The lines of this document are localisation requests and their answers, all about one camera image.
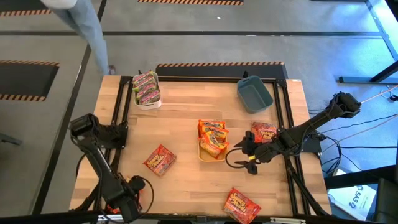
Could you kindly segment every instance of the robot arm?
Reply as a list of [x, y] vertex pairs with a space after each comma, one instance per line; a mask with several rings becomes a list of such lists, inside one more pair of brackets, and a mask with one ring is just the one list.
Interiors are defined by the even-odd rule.
[[134, 176], [128, 183], [121, 175], [116, 175], [106, 161], [101, 148], [114, 148], [125, 144], [126, 128], [105, 126], [92, 114], [84, 115], [70, 123], [72, 142], [83, 151], [99, 178], [101, 194], [111, 208], [119, 208], [125, 222], [139, 218], [141, 206], [138, 194], [145, 187], [142, 177]]
[[[334, 95], [333, 99], [330, 100], [329, 105], [324, 111], [299, 126], [285, 130], [278, 130], [278, 133], [272, 137], [272, 142], [255, 143], [254, 134], [250, 131], [246, 131], [246, 135], [243, 137], [243, 140], [235, 145], [235, 147], [241, 147], [242, 153], [248, 155], [249, 161], [235, 162], [236, 164], [240, 164], [241, 167], [234, 167], [227, 159], [226, 161], [231, 167], [246, 168], [250, 174], [255, 175], [257, 174], [258, 164], [270, 162], [272, 158], [279, 154], [282, 154], [285, 157], [298, 156], [302, 151], [305, 137], [309, 133], [315, 131], [317, 128], [333, 119], [352, 118], [360, 112], [360, 107], [361, 103], [358, 102], [351, 94], [342, 92], [337, 93]], [[315, 213], [317, 215], [328, 215], [327, 212], [325, 212], [315, 201], [311, 193], [300, 180], [290, 159], [287, 159], [286, 161], [287, 172], [297, 183]]]

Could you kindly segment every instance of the gray floor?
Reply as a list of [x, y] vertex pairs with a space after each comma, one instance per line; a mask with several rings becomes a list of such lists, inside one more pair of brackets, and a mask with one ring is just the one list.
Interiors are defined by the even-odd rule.
[[[98, 9], [100, 1], [93, 1]], [[386, 3], [375, 0], [392, 41], [398, 46], [397, 22], [386, 13]], [[106, 31], [121, 30], [235, 30], [235, 31], [377, 31], [365, 4], [360, 2], [313, 2], [308, 0], [249, 0], [243, 7], [145, 4], [136, 1], [108, 1], [102, 21]], [[68, 30], [54, 15], [0, 18], [0, 30]], [[121, 75], [138, 69], [153, 69], [158, 63], [285, 62], [289, 78], [303, 81], [308, 107], [324, 108], [334, 93], [347, 91], [358, 100], [379, 93], [385, 86], [341, 85], [340, 75], [372, 76], [393, 62], [377, 37], [106, 37], [109, 61]], [[23, 140], [19, 147], [0, 144], [0, 216], [25, 215], [32, 209], [54, 137], [67, 105], [86, 44], [79, 37], [2, 37], [0, 59], [48, 60], [60, 62], [60, 71], [49, 97], [42, 103], [0, 101], [0, 132]], [[93, 57], [90, 58], [72, 118], [90, 113], [101, 83]], [[350, 120], [337, 119], [324, 131], [341, 125], [396, 113], [397, 103], [379, 97], [365, 103]], [[343, 141], [344, 146], [393, 146], [397, 144], [398, 120]], [[341, 139], [350, 130], [330, 132]], [[330, 142], [323, 142], [323, 148]], [[395, 163], [392, 149], [346, 149], [361, 169]], [[64, 212], [72, 194], [75, 167], [81, 152], [65, 138], [60, 159], [44, 206], [45, 213]], [[336, 156], [330, 149], [326, 161]], [[346, 159], [344, 169], [357, 171]]]

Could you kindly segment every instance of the wooden tabletop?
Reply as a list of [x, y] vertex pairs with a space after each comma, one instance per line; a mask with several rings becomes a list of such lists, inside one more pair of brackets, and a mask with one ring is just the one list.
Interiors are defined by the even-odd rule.
[[[105, 76], [94, 114], [101, 124], [110, 124], [120, 76]], [[287, 80], [294, 123], [307, 119], [307, 103], [300, 80]], [[226, 121], [231, 145], [242, 140], [253, 121], [277, 125], [275, 104], [263, 112], [245, 112], [236, 94], [236, 83], [160, 82], [162, 106], [142, 111], [133, 101], [129, 109], [129, 134], [121, 154], [119, 171], [125, 177], [140, 175], [148, 179], [155, 190], [149, 213], [222, 215], [223, 205], [232, 187], [261, 206], [259, 215], [291, 216], [289, 188], [282, 156], [258, 166], [258, 175], [245, 169], [232, 169], [225, 162], [203, 162], [198, 158], [198, 119]], [[271, 84], [265, 84], [274, 97]], [[284, 122], [287, 125], [285, 110]], [[164, 174], [156, 176], [142, 164], [160, 144], [177, 155], [177, 161]], [[241, 153], [232, 153], [231, 161], [246, 160]], [[302, 153], [305, 183], [317, 202], [330, 213], [320, 161], [314, 154]], [[70, 208], [76, 208], [97, 184], [98, 178], [90, 163], [84, 159], [76, 180]], [[300, 191], [296, 186], [298, 208], [303, 213]], [[146, 187], [141, 204], [146, 210], [151, 198]]]

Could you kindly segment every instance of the gray pants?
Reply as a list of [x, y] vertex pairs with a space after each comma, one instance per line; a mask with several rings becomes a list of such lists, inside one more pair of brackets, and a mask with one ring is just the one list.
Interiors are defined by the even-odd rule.
[[108, 53], [102, 35], [100, 20], [90, 0], [77, 0], [71, 9], [51, 9], [63, 22], [68, 24], [80, 37], [87, 40], [95, 54], [98, 68], [104, 75], [108, 71]]

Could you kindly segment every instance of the white container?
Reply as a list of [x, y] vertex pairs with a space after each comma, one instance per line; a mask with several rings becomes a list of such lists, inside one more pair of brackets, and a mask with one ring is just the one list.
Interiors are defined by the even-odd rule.
[[[138, 75], [134, 75], [132, 80], [136, 80], [136, 78], [138, 77]], [[154, 72], [154, 77], [156, 79], [157, 82], [157, 87], [159, 88], [159, 79], [157, 78], [157, 74]], [[160, 106], [162, 106], [162, 93], [160, 93], [160, 98], [158, 101], [153, 102], [153, 103], [146, 103], [144, 105], [138, 105], [137, 104], [137, 100], [136, 100], [136, 92], [133, 90], [134, 92], [134, 104], [141, 110], [150, 110], [150, 109], [156, 109], [156, 108], [160, 108]]]

